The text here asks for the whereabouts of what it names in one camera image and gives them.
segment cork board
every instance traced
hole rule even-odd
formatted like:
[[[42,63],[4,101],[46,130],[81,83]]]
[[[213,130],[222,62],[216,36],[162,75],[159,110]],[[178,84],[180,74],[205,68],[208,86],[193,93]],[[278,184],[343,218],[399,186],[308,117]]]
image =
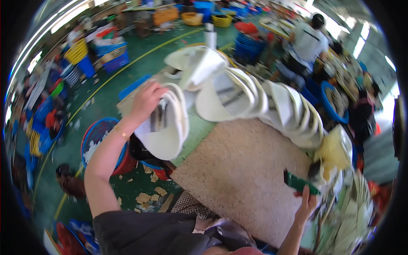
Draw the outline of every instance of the cork board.
[[[301,204],[283,171],[306,178],[311,160],[258,119],[218,123],[171,175],[193,197],[280,247]]]

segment bracelet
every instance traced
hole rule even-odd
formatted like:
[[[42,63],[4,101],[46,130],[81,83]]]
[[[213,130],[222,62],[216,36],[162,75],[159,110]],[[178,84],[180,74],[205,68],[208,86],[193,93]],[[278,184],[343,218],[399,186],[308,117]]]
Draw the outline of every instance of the bracelet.
[[[123,132],[117,125],[113,129],[116,129],[119,133],[122,134],[124,138],[128,139],[128,135],[125,132]]]

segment green utility knife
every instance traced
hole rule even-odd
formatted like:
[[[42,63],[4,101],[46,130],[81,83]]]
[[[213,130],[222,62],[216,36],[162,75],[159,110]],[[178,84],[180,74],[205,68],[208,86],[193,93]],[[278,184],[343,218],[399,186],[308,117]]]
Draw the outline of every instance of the green utility knife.
[[[301,193],[303,192],[303,187],[307,184],[309,185],[311,195],[321,194],[321,192],[311,182],[308,182],[302,178],[295,176],[294,174],[291,174],[290,172],[288,172],[287,169],[283,171],[283,179],[284,179],[284,182],[289,187],[292,187]]]

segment white shirt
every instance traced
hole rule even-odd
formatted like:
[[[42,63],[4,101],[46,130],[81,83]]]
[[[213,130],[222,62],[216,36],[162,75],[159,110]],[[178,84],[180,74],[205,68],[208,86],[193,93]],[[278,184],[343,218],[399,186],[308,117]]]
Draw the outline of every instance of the white shirt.
[[[309,24],[299,23],[294,29],[295,40],[292,42],[292,51],[289,51],[299,63],[310,69],[310,64],[320,53],[328,51],[329,43],[326,36],[315,30]]]
[[[80,33],[79,31],[74,31],[74,30],[72,30],[72,31],[68,34],[68,36],[67,36],[67,42],[68,42],[68,45],[69,45],[70,48],[72,47],[72,45],[75,44],[75,43],[73,42],[73,40],[74,40],[75,38],[77,38],[78,36],[80,36],[80,35],[81,35],[81,33]]]

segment checkered cloth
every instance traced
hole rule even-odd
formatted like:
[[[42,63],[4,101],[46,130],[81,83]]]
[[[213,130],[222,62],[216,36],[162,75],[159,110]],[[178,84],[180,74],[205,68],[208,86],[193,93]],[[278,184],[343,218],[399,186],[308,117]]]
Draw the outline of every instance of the checkered cloth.
[[[174,204],[173,208],[171,209],[172,213],[196,213],[197,216],[203,220],[213,218],[216,216],[215,213],[210,211],[207,207],[203,206],[200,202],[198,202],[192,195],[190,195],[187,191],[183,191]]]

